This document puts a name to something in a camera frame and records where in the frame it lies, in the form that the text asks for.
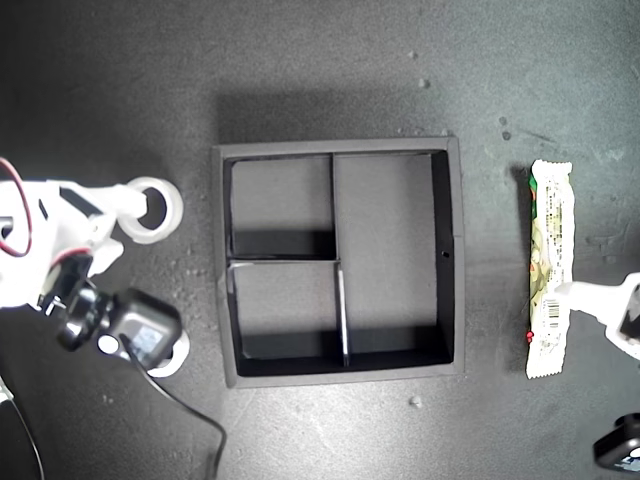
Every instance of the red wire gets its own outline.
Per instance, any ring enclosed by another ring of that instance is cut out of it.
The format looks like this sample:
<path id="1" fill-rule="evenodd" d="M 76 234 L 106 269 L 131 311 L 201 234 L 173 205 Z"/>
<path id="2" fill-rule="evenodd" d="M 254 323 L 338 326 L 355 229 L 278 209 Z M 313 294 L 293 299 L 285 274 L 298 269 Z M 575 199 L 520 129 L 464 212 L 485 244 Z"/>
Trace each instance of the red wire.
<path id="1" fill-rule="evenodd" d="M 23 184 L 22 184 L 22 178 L 20 178 L 20 174 L 15 169 L 15 167 L 13 165 L 11 165 L 11 163 L 9 163 L 8 160 L 6 160 L 6 159 L 4 159 L 2 157 L 0 157 L 0 166 L 2 166 L 2 168 L 4 168 L 4 170 L 9 174 L 9 176 L 11 177 L 11 180 L 13 180 L 13 183 L 16 184 L 16 188 L 18 189 L 18 193 L 20 193 L 20 197 L 22 198 L 22 205 L 24 206 L 24 213 L 27 216 L 27 229 L 28 229 L 28 234 L 29 234 L 29 239 L 27 241 L 27 248 L 24 250 L 24 252 L 17 251 L 13 247 L 10 247 L 9 245 L 7 245 L 2 240 L 0 240 L 0 250 L 2 250 L 3 252 L 5 252 L 8 255 L 11 255 L 12 257 L 15 257 L 15 258 L 26 257 L 29 254 L 29 252 L 31 251 L 31 242 L 32 242 L 31 239 L 33 237 L 33 224 L 31 222 L 31 210 L 29 209 L 29 203 L 27 202 L 27 196 L 24 193 L 24 188 L 23 188 Z"/>

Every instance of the white tape roll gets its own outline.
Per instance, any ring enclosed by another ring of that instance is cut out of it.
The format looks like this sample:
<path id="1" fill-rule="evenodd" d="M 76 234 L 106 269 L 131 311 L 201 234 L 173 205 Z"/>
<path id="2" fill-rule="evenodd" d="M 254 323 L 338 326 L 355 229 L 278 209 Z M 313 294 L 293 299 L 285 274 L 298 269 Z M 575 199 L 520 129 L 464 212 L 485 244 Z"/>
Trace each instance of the white tape roll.
<path id="1" fill-rule="evenodd" d="M 148 245 L 167 238 L 178 228 L 184 213 L 184 203 L 178 189 L 166 180 L 153 177 L 140 177 L 131 180 L 127 187 L 138 192 L 144 192 L 149 188 L 157 190 L 167 205 L 167 213 L 164 220 L 155 230 L 144 227 L 137 218 L 118 217 L 120 228 L 136 243 Z"/>

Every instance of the black box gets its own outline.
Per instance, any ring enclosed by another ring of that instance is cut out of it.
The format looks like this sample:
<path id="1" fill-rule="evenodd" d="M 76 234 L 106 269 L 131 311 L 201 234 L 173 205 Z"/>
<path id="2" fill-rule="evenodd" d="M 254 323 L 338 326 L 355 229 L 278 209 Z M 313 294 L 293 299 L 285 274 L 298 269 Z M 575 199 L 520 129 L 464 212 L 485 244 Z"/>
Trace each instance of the black box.
<path id="1" fill-rule="evenodd" d="M 224 145 L 213 161 L 230 387 L 463 371 L 457 139 Z"/>

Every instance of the black cable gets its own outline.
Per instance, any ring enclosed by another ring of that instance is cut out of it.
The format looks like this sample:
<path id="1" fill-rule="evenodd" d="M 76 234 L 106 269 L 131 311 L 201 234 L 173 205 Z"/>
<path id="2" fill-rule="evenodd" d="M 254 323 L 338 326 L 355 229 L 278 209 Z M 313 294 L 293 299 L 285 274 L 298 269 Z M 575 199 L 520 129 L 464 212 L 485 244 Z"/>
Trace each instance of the black cable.
<path id="1" fill-rule="evenodd" d="M 184 403 L 182 400 L 174 396 L 173 394 L 167 392 L 160 384 L 158 384 L 144 369 L 144 367 L 140 364 L 138 357 L 133 353 L 131 349 L 131 340 L 126 335 L 120 335 L 120 340 L 122 341 L 122 345 L 124 349 L 127 351 L 127 354 L 131 358 L 131 363 L 136 367 L 136 369 L 142 374 L 144 379 L 147 381 L 149 385 L 151 385 L 157 392 L 159 392 L 164 398 L 171 401 L 175 406 L 179 407 L 181 410 L 187 412 L 190 415 L 193 415 L 199 420 L 202 420 L 206 424 L 212 426 L 216 430 L 220 432 L 220 445 L 218 446 L 218 451 L 213 459 L 211 467 L 209 471 L 211 471 L 211 479 L 215 480 L 218 477 L 218 467 L 220 466 L 220 460 L 222 459 L 222 452 L 224 451 L 224 447 L 227 444 L 227 431 L 224 429 L 222 425 L 216 422 L 213 418 L 207 417 L 205 414 L 200 413 L 198 410 L 191 408 L 189 405 Z"/>
<path id="2" fill-rule="evenodd" d="M 13 408 L 16 410 L 16 413 L 18 414 L 18 418 L 20 418 L 20 422 L 24 427 L 24 431 L 27 433 L 29 442 L 31 442 L 31 448 L 33 448 L 33 453 L 35 453 L 36 460 L 38 461 L 38 470 L 40 470 L 40 480 L 44 480 L 44 467 L 42 466 L 42 458 L 40 458 L 40 452 L 38 451 L 38 446 L 36 445 L 36 442 L 33 439 L 33 436 L 31 435 L 31 430 L 29 430 L 29 427 L 27 426 L 27 422 L 25 422 L 24 417 L 22 416 L 22 412 L 20 412 L 20 409 L 18 408 L 18 405 L 16 404 L 15 400 L 10 399 L 9 401 L 11 402 L 11 405 L 13 405 Z"/>

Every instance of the black electronic device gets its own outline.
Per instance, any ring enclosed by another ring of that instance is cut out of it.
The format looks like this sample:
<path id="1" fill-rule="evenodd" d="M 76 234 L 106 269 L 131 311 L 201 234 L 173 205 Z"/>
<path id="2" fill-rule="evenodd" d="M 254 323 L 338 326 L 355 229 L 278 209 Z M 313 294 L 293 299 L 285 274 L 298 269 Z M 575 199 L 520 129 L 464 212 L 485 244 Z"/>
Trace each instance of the black electronic device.
<path id="1" fill-rule="evenodd" d="M 49 288 L 39 306 L 47 316 L 62 320 L 58 341 L 74 351 L 98 337 L 98 348 L 108 355 L 129 358 L 130 350 L 145 370 L 156 368 L 172 354 L 182 334 L 180 314 L 171 305 L 136 289 L 110 295 L 87 279 L 92 257 L 77 254 L 62 259 L 51 271 Z"/>
<path id="2" fill-rule="evenodd" d="M 616 420 L 615 430 L 593 444 L 593 456 L 602 468 L 640 475 L 640 413 Z"/>

